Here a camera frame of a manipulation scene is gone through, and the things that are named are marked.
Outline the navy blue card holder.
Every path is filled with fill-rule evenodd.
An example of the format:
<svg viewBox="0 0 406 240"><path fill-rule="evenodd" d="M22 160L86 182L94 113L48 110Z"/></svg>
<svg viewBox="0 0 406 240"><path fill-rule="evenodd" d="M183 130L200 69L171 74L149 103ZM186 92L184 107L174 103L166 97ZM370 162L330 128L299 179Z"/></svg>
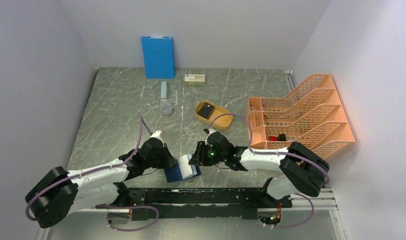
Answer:
<svg viewBox="0 0 406 240"><path fill-rule="evenodd" d="M189 160L192 156L192 154L183 155L177 160L176 164L164 169L165 178L168 183L181 182L201 175L198 166L189 165Z"/></svg>

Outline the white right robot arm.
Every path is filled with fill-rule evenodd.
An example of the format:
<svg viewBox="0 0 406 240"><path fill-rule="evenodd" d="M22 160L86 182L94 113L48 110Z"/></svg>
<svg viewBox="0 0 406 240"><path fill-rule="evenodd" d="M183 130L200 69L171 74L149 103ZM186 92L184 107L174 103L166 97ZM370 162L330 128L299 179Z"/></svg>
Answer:
<svg viewBox="0 0 406 240"><path fill-rule="evenodd" d="M273 207L288 195L317 197L330 181L329 164L299 142L275 150L254 150L249 146L234 146L215 131L197 143L188 164L209 167L218 163L224 163L233 171L281 172L282 176L267 180L262 188L260 199L266 207Z"/></svg>

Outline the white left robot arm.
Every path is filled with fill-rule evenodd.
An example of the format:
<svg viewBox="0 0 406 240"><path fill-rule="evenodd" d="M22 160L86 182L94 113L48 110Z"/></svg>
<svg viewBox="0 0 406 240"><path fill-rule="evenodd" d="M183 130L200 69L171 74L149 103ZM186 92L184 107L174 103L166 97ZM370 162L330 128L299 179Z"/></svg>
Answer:
<svg viewBox="0 0 406 240"><path fill-rule="evenodd" d="M82 209L132 207L125 182L147 169L167 169L176 163L167 144L150 137L109 163L70 171L55 167L26 195L26 216L46 229Z"/></svg>

